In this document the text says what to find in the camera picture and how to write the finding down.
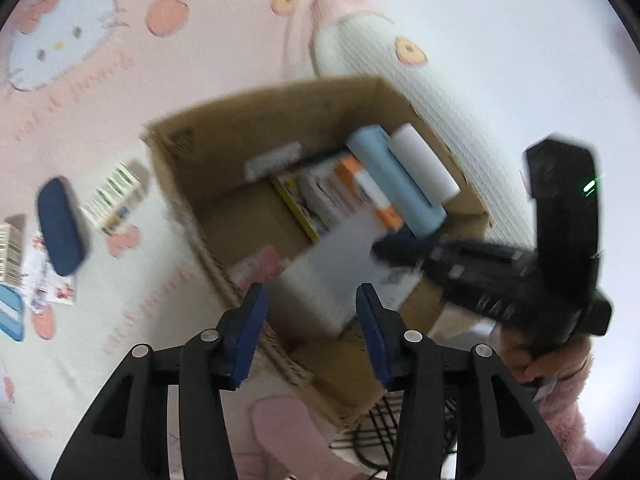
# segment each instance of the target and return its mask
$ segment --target white cylinder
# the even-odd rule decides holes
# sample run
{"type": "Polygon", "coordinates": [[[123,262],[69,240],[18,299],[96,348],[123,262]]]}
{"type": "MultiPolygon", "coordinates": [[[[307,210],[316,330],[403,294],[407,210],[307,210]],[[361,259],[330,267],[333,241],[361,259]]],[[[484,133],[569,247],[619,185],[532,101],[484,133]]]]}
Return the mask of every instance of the white cylinder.
{"type": "Polygon", "coordinates": [[[460,192],[449,171],[411,124],[400,126],[393,133],[389,139],[389,150],[431,205],[448,202],[460,192]]]}

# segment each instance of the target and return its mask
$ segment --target hello kitty face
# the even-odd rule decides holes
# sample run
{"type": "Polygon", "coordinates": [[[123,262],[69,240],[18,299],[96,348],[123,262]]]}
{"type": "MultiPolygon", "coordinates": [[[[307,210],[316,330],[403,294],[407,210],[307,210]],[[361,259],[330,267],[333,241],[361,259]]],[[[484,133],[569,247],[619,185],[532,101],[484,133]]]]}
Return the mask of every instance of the hello kitty face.
{"type": "Polygon", "coordinates": [[[17,20],[9,83],[40,88],[89,57],[117,25],[115,0],[39,0],[17,20]]]}

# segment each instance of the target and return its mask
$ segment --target white surface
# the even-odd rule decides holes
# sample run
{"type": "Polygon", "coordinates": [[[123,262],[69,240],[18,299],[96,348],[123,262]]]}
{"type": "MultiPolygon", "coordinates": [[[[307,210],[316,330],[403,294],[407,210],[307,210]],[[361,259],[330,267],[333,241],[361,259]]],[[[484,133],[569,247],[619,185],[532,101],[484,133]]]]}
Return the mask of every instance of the white surface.
{"type": "Polygon", "coordinates": [[[580,406],[588,435],[610,450],[640,400],[640,55],[606,0],[374,1],[465,86],[514,158],[551,132],[595,146],[606,173],[600,286],[616,312],[580,406]]]}
{"type": "Polygon", "coordinates": [[[449,171],[411,124],[393,132],[389,149],[431,204],[444,204],[460,192],[449,171]]]}

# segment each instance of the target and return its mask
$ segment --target light blue package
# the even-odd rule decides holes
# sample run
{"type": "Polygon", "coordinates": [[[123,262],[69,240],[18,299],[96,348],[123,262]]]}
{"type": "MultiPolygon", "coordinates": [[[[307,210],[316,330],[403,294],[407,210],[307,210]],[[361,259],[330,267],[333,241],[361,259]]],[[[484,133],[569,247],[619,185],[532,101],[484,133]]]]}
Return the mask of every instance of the light blue package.
{"type": "Polygon", "coordinates": [[[360,161],[417,237],[433,233],[447,217],[440,205],[431,205],[406,170],[389,151],[389,136],[377,124],[363,126],[347,141],[360,161]]]}

